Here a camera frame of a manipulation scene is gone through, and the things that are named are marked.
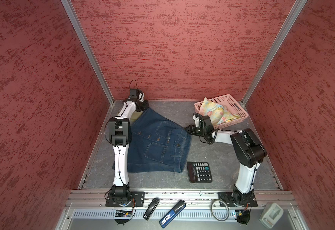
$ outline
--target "gray floor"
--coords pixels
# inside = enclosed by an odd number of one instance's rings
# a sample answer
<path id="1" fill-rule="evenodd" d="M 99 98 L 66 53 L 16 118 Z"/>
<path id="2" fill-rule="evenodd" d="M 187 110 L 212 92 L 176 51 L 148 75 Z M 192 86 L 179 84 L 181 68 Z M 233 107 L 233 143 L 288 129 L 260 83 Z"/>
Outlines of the gray floor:
<path id="1" fill-rule="evenodd" d="M 118 101 L 112 116 L 119 113 L 122 102 Z M 150 101 L 150 107 L 162 116 L 186 127 L 193 124 L 193 102 Z M 249 128 L 248 121 L 230 126 L 228 129 L 242 130 Z M 182 173 L 144 172 L 128 173 L 130 187 L 133 188 L 178 188 L 178 189 L 215 189 L 228 190 L 235 183 L 239 173 L 239 161 L 232 145 L 201 143 L 198 136 L 192 137 L 188 161 L 205 161 L 210 164 L 212 183 L 194 184 L 188 179 L 187 166 Z M 114 154 L 112 146 L 104 139 L 93 163 L 86 188 L 110 188 L 113 185 Z M 278 190 L 275 178 L 271 172 L 269 161 L 264 160 L 258 169 L 254 183 L 256 190 Z"/>

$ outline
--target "pink basket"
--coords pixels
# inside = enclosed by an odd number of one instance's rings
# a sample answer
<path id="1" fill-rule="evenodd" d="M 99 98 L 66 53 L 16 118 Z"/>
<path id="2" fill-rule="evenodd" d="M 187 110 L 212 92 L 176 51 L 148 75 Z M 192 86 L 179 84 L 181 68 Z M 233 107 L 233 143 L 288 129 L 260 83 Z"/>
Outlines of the pink basket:
<path id="1" fill-rule="evenodd" d="M 228 126 L 232 126 L 235 124 L 238 124 L 240 122 L 243 122 L 247 117 L 248 117 L 248 113 L 243 109 L 243 107 L 240 106 L 240 104 L 230 95 L 230 94 L 226 94 L 220 97 L 216 97 L 216 98 L 212 98 L 212 99 L 208 99 L 211 102 L 215 102 L 217 104 L 226 106 L 226 108 L 231 112 L 231 113 L 235 113 L 237 115 L 240 116 L 240 118 L 236 119 L 236 120 L 232 120 L 230 122 L 226 122 L 217 126 L 214 126 L 214 128 L 224 128 L 224 127 L 228 127 Z M 201 108 L 203 101 L 201 102 L 197 102 L 194 104 L 194 108 L 195 108 L 195 112 L 199 113 L 199 109 Z"/>

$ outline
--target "calculator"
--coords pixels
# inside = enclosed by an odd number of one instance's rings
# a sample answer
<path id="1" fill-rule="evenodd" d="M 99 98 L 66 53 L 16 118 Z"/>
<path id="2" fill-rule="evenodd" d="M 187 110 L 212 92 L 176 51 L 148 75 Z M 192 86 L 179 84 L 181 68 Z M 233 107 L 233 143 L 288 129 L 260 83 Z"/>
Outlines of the calculator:
<path id="1" fill-rule="evenodd" d="M 207 162 L 187 162 L 188 177 L 192 183 L 211 183 L 211 168 Z"/>

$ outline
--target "denim jeans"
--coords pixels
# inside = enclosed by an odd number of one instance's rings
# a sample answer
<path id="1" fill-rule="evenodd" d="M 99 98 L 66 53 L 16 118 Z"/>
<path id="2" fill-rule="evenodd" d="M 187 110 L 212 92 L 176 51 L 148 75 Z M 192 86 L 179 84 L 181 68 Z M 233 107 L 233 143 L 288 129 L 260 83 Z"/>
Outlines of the denim jeans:
<path id="1" fill-rule="evenodd" d="M 128 172 L 181 173 L 187 162 L 191 138 L 183 127 L 148 108 L 132 125 Z"/>

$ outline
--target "vent grille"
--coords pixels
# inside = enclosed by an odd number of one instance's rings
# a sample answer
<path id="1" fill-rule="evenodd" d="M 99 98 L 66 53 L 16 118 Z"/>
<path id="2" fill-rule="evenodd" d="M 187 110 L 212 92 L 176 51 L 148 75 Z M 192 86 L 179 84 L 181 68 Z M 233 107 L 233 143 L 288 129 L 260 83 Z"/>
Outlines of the vent grille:
<path id="1" fill-rule="evenodd" d="M 113 219 L 115 216 L 116 209 L 110 210 L 100 210 L 100 209 L 76 209 L 73 213 L 73 218 L 77 219 Z M 161 219 L 170 209 L 156 209 L 150 219 Z M 137 209 L 134 219 L 142 219 L 145 209 Z M 225 209 L 217 209 L 214 211 L 214 214 L 218 218 L 224 218 L 226 215 Z M 207 220 L 207 221 L 216 221 L 210 210 L 207 209 L 185 209 L 177 217 L 176 220 Z M 229 218 L 227 221 L 235 220 L 235 210 L 230 210 Z"/>

